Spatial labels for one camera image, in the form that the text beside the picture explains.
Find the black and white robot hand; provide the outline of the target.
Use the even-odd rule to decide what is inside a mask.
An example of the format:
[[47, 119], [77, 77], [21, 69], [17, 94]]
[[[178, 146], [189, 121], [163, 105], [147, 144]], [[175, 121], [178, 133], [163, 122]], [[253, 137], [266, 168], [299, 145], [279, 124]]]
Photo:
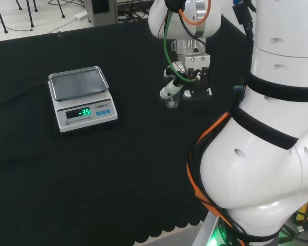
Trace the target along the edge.
[[171, 81], [160, 91], [163, 100], [183, 94], [183, 99], [203, 99], [213, 95], [209, 79], [210, 55], [179, 55], [163, 72]]

